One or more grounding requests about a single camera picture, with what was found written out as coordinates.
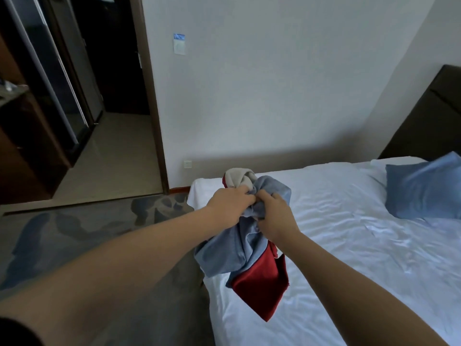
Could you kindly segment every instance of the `forearm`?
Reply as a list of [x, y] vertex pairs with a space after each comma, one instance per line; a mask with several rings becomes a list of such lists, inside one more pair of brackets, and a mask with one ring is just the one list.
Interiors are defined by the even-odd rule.
[[87, 344], [220, 224], [207, 209], [127, 233], [0, 303], [46, 345]]
[[446, 345], [418, 315], [302, 233], [279, 248], [306, 277], [349, 345]]

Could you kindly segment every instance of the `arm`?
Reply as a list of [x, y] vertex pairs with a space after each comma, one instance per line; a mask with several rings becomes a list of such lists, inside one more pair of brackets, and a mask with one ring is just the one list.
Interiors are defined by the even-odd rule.
[[104, 243], [0, 302], [49, 345], [87, 345], [149, 292], [189, 250], [238, 222], [255, 202], [245, 186], [220, 189], [203, 209]]
[[347, 345], [447, 346], [392, 294], [302, 234], [278, 194], [256, 196], [266, 207], [261, 232], [301, 270]]

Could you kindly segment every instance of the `dark door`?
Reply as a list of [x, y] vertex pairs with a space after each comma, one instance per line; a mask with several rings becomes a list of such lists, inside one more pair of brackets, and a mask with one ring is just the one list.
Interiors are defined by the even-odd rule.
[[149, 114], [130, 0], [71, 0], [106, 111]]

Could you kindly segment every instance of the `light switch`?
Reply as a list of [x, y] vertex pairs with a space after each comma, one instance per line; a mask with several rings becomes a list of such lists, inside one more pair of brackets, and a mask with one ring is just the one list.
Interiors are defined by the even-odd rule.
[[176, 54], [186, 54], [186, 37], [182, 34], [173, 34], [173, 51]]

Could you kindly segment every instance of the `door frame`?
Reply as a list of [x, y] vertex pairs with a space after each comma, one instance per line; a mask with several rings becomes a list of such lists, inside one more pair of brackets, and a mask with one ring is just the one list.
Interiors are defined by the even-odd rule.
[[160, 119], [158, 117], [157, 98], [155, 96], [155, 85], [153, 82], [152, 62], [150, 60], [149, 44], [147, 42], [146, 22], [142, 8], [142, 0], [130, 0], [131, 13], [135, 24], [136, 41], [138, 53], [141, 60], [142, 76], [146, 86], [147, 102], [149, 104], [150, 116], [152, 118], [152, 132], [157, 152], [158, 168], [160, 169], [160, 180], [165, 194], [169, 194], [168, 175], [166, 173], [165, 154], [163, 150], [162, 133], [160, 129]]

